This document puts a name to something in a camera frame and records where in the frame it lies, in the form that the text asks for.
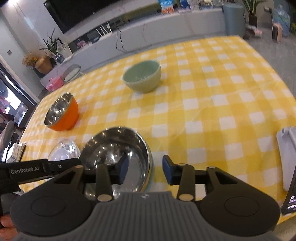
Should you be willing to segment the person's hand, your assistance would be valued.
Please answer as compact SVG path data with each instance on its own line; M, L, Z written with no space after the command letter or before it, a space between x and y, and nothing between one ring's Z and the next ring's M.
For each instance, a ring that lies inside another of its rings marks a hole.
M1 229L0 229L0 236L2 240L9 241L12 240L18 231L14 226L11 217L9 214L4 214L1 216Z

